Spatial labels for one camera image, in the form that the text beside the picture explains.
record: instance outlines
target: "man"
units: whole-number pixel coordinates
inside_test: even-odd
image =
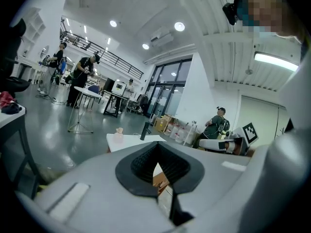
[[[68,100],[66,106],[75,106],[76,109],[79,109],[77,105],[75,105],[75,102],[78,98],[79,91],[77,91],[74,87],[81,87],[83,88],[87,82],[87,76],[94,76],[95,72],[93,71],[93,64],[98,63],[99,64],[100,57],[98,55],[94,55],[92,57],[85,57],[82,58],[74,72],[73,72],[73,77],[72,77],[72,83],[68,95]]]
[[[310,49],[310,20],[308,0],[234,0],[233,4],[227,3],[223,11],[231,25],[237,19],[242,20],[244,26],[255,27],[254,31],[275,33],[279,37],[294,37],[301,44],[302,62]],[[292,122],[286,131],[293,128]]]
[[[217,115],[214,116],[211,120],[209,120],[205,127],[206,129],[204,132],[198,137],[196,142],[193,145],[194,149],[197,149],[199,147],[200,140],[202,139],[217,139],[219,135],[219,128],[224,123],[224,115],[225,115],[225,108],[217,107]]]
[[[130,79],[128,85],[127,85],[126,88],[125,88],[125,91],[124,91],[123,96],[124,96],[125,98],[128,98],[128,99],[129,99],[130,96],[131,96],[133,93],[134,93],[133,79]],[[128,102],[128,100],[125,100],[125,99],[122,100],[122,104],[120,105],[119,114],[121,114],[121,113],[123,112],[123,110],[124,110],[125,107],[126,107],[127,102]]]
[[[60,65],[61,60],[63,59],[63,54],[66,47],[67,43],[62,42],[59,45],[59,51],[57,52],[57,54],[54,54],[53,57],[48,58],[50,64],[45,72],[43,84],[38,88],[38,92],[40,92],[41,95],[47,96],[49,94],[51,88],[51,78],[55,73],[56,68],[58,68],[58,66]]]

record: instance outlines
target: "ceiling light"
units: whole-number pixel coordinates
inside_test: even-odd
[[[175,23],[175,29],[182,32],[185,30],[185,25],[182,22],[177,22]]]
[[[295,65],[289,61],[286,61],[286,60],[283,60],[283,59],[280,59],[277,57],[273,57],[273,56],[265,54],[265,53],[255,52],[255,60],[262,61],[265,63],[270,63],[270,64],[273,64],[273,65],[276,65],[279,67],[283,67],[283,68],[286,68],[286,69],[294,71],[294,72],[298,69],[297,65]]]
[[[115,28],[117,26],[117,23],[115,21],[110,21],[110,25]]]
[[[142,47],[143,47],[144,49],[146,49],[146,50],[149,49],[149,46],[148,46],[147,44],[142,44]]]

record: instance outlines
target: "black cap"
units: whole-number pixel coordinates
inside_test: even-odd
[[[224,112],[224,114],[225,114],[225,108],[223,108],[223,107],[217,107],[217,109],[218,109],[218,110],[222,110],[222,111]]]
[[[97,54],[94,55],[94,58],[95,58],[95,62],[97,62],[97,64],[99,64],[99,61],[101,58]]]

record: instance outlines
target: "black chair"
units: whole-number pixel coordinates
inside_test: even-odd
[[[22,92],[26,90],[30,82],[22,80],[16,77],[10,77],[14,64],[18,64],[16,61],[17,50],[22,41],[22,36],[26,32],[26,24],[23,19],[19,23],[11,27],[8,32],[8,41],[6,43],[6,48],[4,48],[4,58],[1,59],[0,64],[0,92],[7,91],[12,97],[15,97],[15,92]]]

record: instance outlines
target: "polished floor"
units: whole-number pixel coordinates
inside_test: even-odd
[[[38,85],[31,85],[26,91],[16,94],[18,103],[27,109],[26,131],[30,149],[35,162],[45,168],[58,171],[69,171],[83,161],[106,153],[108,143],[107,133],[115,133],[116,128],[124,128],[123,134],[141,134],[145,116],[124,112],[118,118],[103,115],[104,103],[96,102],[93,106],[93,134],[74,134],[68,132],[70,107],[57,105],[51,100],[36,98]],[[50,96],[57,101],[66,101],[68,90],[64,86],[53,85]],[[90,112],[82,119],[85,125],[90,125]],[[164,134],[151,129],[152,134]]]

